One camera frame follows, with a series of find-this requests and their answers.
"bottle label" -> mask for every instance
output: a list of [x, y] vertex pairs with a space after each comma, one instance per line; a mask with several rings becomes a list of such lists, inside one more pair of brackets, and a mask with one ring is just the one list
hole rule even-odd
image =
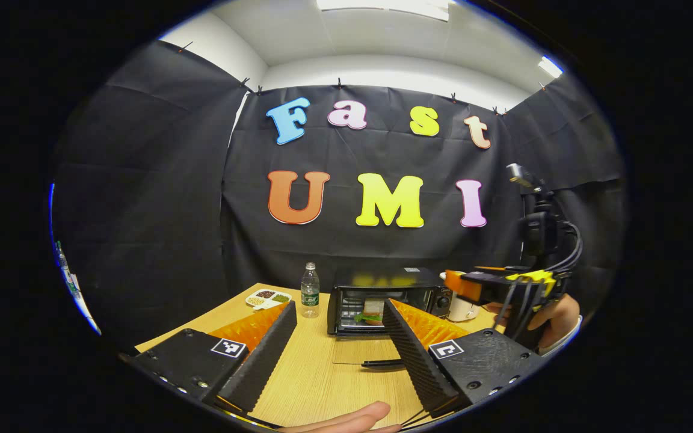
[[316, 307], [319, 304], [319, 293], [301, 295], [301, 304], [306, 305], [306, 307]]

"yellow letter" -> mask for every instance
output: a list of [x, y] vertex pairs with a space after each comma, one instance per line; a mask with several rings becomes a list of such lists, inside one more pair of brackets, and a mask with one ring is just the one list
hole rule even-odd
[[419, 189], [424, 184], [421, 178], [404, 176], [397, 183], [394, 192], [390, 192], [387, 183], [380, 174], [363, 173], [357, 176], [357, 181], [363, 184], [363, 212], [356, 219], [357, 225], [379, 225], [376, 207], [379, 208], [385, 225], [392, 224], [397, 209], [399, 209], [397, 225], [400, 227], [422, 227], [424, 225], [419, 211]]
[[440, 132], [440, 125], [434, 121], [437, 118], [437, 111], [430, 107], [416, 106], [410, 109], [410, 130], [416, 135], [437, 135]]

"white cup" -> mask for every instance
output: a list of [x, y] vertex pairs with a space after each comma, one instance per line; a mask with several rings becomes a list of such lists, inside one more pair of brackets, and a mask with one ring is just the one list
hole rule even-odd
[[451, 299], [451, 309], [448, 311], [448, 320], [453, 322], [469, 321], [478, 317], [480, 310], [478, 305], [459, 299], [454, 293], [454, 297]]

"wooden table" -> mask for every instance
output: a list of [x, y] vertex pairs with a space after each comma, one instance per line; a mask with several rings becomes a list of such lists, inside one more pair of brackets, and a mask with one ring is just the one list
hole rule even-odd
[[[300, 308], [299, 290], [258, 283], [200, 317], [135, 348], [141, 352], [149, 350], [185, 327], [210, 332], [252, 315], [253, 310], [245, 303], [245, 298], [264, 288], [291, 294], [297, 309]], [[296, 330], [250, 416], [283, 426], [305, 425], [340, 416], [381, 400], [389, 403], [392, 410], [376, 424], [375, 428], [379, 428], [404, 422], [420, 411], [421, 402], [416, 397], [406, 370], [376, 372], [358, 364], [335, 364], [335, 361], [343, 361], [344, 356], [355, 353], [354, 358], [362, 360], [394, 359], [399, 356], [388, 338], [367, 342], [344, 342], [339, 339], [337, 342], [335, 337], [328, 335], [329, 300], [330, 294], [320, 293], [318, 318], [303, 318], [298, 313]], [[492, 326], [494, 316], [481, 309], [478, 317], [456, 325], [467, 331], [479, 331]]]

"orange letter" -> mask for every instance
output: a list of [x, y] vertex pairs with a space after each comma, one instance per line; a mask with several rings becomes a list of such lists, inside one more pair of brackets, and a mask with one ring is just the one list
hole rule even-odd
[[328, 173], [310, 171], [303, 175], [309, 181], [309, 202], [301, 210], [291, 209], [291, 187], [298, 175], [292, 171], [277, 170], [269, 173], [272, 186], [269, 189], [269, 213], [275, 220], [285, 224], [311, 223], [322, 211], [322, 195]]
[[488, 126], [486, 126], [485, 123], [481, 123], [481, 120], [476, 115], [465, 118], [464, 123], [470, 126], [470, 137], [472, 137], [472, 142], [481, 149], [488, 149], [490, 147], [490, 140], [487, 140], [483, 136], [483, 131], [488, 131]]

